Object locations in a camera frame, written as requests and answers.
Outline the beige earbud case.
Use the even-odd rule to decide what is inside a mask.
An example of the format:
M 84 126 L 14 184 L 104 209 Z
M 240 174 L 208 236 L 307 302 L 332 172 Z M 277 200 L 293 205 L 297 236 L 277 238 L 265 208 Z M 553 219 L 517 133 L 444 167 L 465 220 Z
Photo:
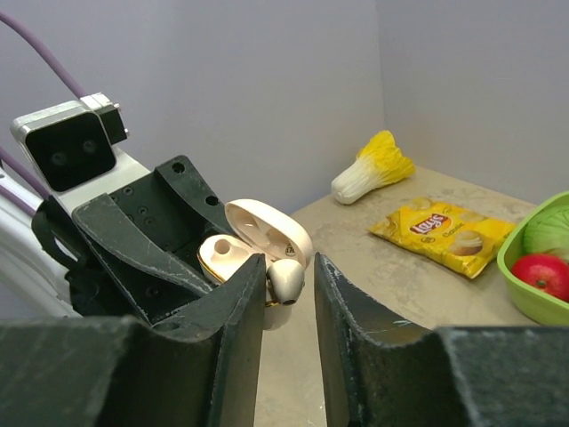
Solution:
M 233 235 L 216 234 L 204 240 L 197 259 L 204 275 L 216 286 L 227 282 L 255 254 L 268 263 L 294 259 L 305 271 L 314 255 L 308 232 L 293 218 L 259 200 L 241 198 L 225 204 Z

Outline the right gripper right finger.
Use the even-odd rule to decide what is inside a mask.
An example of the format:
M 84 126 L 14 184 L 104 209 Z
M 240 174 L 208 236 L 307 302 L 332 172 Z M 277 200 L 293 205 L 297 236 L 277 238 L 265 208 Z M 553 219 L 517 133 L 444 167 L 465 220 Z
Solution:
M 330 426 L 565 426 L 562 326 L 427 329 L 314 260 L 317 337 Z

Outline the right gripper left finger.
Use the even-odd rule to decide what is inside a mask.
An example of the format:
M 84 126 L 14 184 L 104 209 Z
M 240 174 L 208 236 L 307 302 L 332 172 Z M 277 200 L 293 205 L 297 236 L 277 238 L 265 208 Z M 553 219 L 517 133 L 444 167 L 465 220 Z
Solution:
M 7 320 L 4 426 L 251 426 L 265 310 L 265 261 L 168 319 Z

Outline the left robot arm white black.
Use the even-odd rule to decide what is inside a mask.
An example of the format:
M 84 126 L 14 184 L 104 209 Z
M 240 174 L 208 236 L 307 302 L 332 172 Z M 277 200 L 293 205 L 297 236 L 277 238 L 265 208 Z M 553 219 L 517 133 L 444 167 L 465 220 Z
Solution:
M 184 156 L 153 170 L 125 158 L 60 194 L 1 157 L 1 281 L 47 316 L 155 325 L 212 291 L 198 248 L 228 229 L 224 205 Z

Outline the beige earbud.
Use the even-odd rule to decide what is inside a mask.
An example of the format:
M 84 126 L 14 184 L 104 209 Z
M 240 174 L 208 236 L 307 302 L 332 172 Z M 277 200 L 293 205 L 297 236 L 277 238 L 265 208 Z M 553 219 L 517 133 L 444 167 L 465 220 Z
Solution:
M 266 271 L 266 306 L 293 305 L 305 283 L 305 267 L 294 259 L 270 261 Z

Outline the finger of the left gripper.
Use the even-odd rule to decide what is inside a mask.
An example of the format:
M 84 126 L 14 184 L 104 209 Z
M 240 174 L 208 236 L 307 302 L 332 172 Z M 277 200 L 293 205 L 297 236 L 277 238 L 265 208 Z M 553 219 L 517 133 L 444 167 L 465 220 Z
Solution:
M 179 155 L 154 170 L 168 202 L 193 236 L 230 234 L 224 204 L 188 157 Z
M 153 243 L 109 195 L 102 194 L 75 208 L 72 218 L 88 238 L 136 270 L 199 296 L 212 291 L 193 269 Z

